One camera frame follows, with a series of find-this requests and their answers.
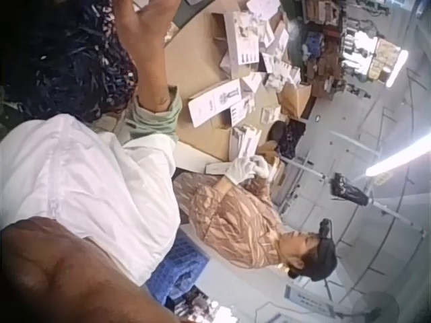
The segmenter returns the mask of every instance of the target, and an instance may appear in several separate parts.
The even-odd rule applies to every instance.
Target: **white shirt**
[[[137,285],[172,247],[175,142],[162,134],[122,146],[74,117],[21,124],[0,143],[0,229],[48,217],[89,238]]]

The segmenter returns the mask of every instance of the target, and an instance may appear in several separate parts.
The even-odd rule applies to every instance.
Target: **woman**
[[[319,234],[285,232],[269,196],[269,168],[261,156],[238,158],[223,177],[182,173],[174,193],[199,238],[242,268],[283,264],[289,276],[319,281],[337,266],[329,222]]]

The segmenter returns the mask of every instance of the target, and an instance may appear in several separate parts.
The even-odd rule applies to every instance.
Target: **hand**
[[[180,0],[150,0],[135,12],[133,0],[114,0],[115,26],[119,40],[135,64],[164,50],[164,37]]]
[[[249,179],[256,164],[249,157],[236,158],[225,173],[233,184],[238,185]]]
[[[252,156],[251,161],[254,163],[253,172],[258,175],[260,178],[268,178],[269,177],[269,165],[265,158],[262,156],[256,155]]]

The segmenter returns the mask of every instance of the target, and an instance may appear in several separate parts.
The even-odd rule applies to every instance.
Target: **cable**
[[[262,306],[260,306],[259,308],[256,309],[256,311],[255,311],[255,323],[257,323],[257,315],[258,315],[258,313],[261,310],[263,310],[265,307],[267,307],[268,305],[272,305],[273,307],[278,308],[279,310],[291,311],[291,312],[294,312],[294,313],[297,313],[297,314],[312,314],[312,312],[300,312],[300,311],[297,311],[297,310],[292,310],[290,308],[284,308],[283,306],[279,306],[279,305],[274,304],[272,301],[267,301],[265,304],[263,304]]]

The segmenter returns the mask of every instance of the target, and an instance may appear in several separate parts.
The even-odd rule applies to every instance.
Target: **green sleeve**
[[[178,94],[177,87],[169,87],[172,102],[165,112],[154,113],[139,106],[137,97],[133,98],[130,113],[126,117],[126,123],[132,139],[163,133],[177,142],[176,124],[183,103]]]

